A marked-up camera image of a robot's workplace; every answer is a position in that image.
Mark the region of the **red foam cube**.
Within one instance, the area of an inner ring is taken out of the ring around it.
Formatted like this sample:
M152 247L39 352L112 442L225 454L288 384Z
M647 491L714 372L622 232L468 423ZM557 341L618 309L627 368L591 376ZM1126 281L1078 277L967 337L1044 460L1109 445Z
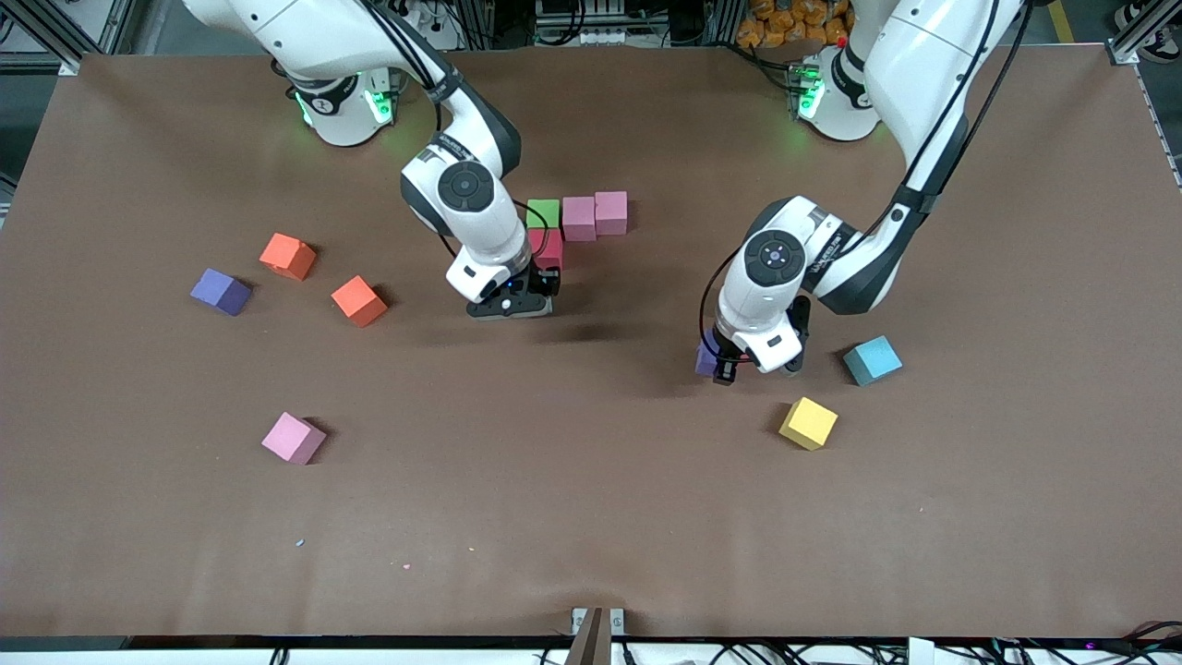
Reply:
M564 270L564 236L557 228L527 230L533 262L539 270Z

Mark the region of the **yellow foam cube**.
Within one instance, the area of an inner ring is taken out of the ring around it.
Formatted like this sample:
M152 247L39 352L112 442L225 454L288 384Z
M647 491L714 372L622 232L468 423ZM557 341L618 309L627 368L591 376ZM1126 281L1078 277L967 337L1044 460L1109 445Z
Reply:
M801 397L790 406L779 433L805 450L816 451L826 445L837 420L838 413L810 397Z

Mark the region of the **blue foam cube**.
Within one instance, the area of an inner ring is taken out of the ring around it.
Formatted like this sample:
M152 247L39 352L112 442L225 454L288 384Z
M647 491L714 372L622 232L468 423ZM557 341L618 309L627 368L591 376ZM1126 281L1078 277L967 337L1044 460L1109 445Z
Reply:
M873 340L855 345L843 357L843 361L849 374L860 387L879 382L903 367L902 359L885 335L878 335Z

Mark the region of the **orange foam cube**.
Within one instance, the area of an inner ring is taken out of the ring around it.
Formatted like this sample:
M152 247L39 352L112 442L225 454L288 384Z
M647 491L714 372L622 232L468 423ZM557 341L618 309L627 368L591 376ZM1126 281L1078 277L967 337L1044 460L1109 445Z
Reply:
M318 257L316 249L296 236L274 233L269 237L259 261L278 276L305 281Z
M366 328L389 308L379 296L379 292L362 276L351 278L350 281L342 283L332 292L331 298L342 314L358 328Z

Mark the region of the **brown table cover sheet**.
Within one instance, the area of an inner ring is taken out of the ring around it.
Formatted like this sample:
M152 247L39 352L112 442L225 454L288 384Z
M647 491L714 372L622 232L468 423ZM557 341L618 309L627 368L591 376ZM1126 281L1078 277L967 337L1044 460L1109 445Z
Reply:
M632 201L570 245L552 317L465 317L398 194L417 92L335 149L266 56L56 84L0 230L0 635L1182 620L1182 193L1134 70L1021 48L883 302L816 308L801 374L723 387L706 279L773 200L872 222L889 135L821 141L721 51L454 59L521 130L517 197ZM305 281L259 261L274 233ZM190 296L206 269L251 287L239 317ZM389 306L366 328L331 298L355 276ZM857 386L878 335L903 367ZM838 413L823 449L779 433L801 397ZM327 433L307 465L261 445L282 412Z

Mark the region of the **pile of orange objects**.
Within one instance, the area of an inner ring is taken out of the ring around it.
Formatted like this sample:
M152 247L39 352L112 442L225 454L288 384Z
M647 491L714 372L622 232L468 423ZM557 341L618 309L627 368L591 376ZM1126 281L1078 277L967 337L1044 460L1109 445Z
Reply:
M850 0L747 0L735 43L742 48L800 41L843 46L856 24Z

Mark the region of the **metal table edge bracket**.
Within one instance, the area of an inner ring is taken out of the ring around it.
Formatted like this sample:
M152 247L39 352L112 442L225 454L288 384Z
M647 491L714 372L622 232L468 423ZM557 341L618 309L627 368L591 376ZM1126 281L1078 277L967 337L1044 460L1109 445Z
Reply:
M573 643L564 665L613 665L613 639L625 635L624 609L573 609Z

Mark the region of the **aluminium frame profile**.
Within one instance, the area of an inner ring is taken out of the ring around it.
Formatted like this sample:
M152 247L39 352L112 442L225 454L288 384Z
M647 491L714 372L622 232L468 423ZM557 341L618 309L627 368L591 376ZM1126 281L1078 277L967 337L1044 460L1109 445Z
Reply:
M1182 0L1150 0L1139 17L1128 22L1111 43L1118 61L1168 65L1182 61Z
M73 76L90 48L54 0L0 0L0 74Z

